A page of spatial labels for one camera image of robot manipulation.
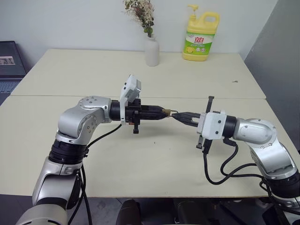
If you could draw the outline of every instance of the table surface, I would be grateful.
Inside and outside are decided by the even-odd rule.
[[[0,107],[0,193],[31,195],[45,157],[53,144],[59,115],[77,104],[79,97],[10,96]],[[206,99],[145,98],[144,105],[160,105],[179,111],[204,112]],[[264,99],[215,99],[212,110],[228,115],[261,118],[278,129],[280,141],[300,166],[300,155],[274,112]],[[93,139],[117,127],[118,122],[101,124]],[[266,196],[258,178],[231,178],[224,184],[210,184],[203,170],[203,154],[195,147],[195,127],[173,118],[141,121],[140,133],[126,125],[97,142],[84,159],[87,195],[91,197],[253,197]],[[253,162],[248,146],[226,170]],[[220,180],[219,167],[233,149],[214,141],[208,155],[209,173]],[[245,173],[259,173],[256,167]]]
[[[160,64],[148,67],[143,52],[58,49],[48,50],[12,95],[119,97],[129,74],[141,80],[143,98],[265,98],[237,53],[194,62],[161,52]]]

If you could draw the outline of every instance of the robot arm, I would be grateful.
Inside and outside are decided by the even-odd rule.
[[[122,124],[134,124],[134,133],[138,133],[140,120],[160,120],[170,115],[170,110],[160,106],[141,105],[136,98],[140,90],[140,81],[131,75],[122,87],[120,101],[84,97],[61,115],[54,144],[33,191],[34,207],[22,215],[17,225],[68,224],[66,209],[73,208],[79,199],[80,169],[99,124],[121,120]]]
[[[226,115],[223,111],[210,112],[212,99],[206,113],[173,113],[172,117],[197,127],[200,135],[197,147],[204,147],[204,154],[208,154],[212,140],[224,137],[244,141],[270,187],[271,198],[284,211],[290,224],[300,219],[300,174],[289,152],[278,141],[276,127],[266,120],[244,120]]]

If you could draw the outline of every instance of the wall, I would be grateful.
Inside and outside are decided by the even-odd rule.
[[[221,15],[213,52],[245,59],[277,0],[151,0],[161,51],[181,52],[191,9]],[[122,0],[1,0],[0,40],[15,40],[32,67],[48,48],[143,50],[145,34]]]
[[[300,1],[279,0],[245,63],[300,149]]]

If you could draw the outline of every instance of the bottle label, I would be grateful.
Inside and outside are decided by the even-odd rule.
[[[187,32],[183,52],[192,55],[208,55],[214,34]]]

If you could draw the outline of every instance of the vase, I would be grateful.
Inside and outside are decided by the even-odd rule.
[[[147,36],[146,39],[145,60],[150,67],[157,66],[159,63],[159,44],[153,35],[151,37]]]

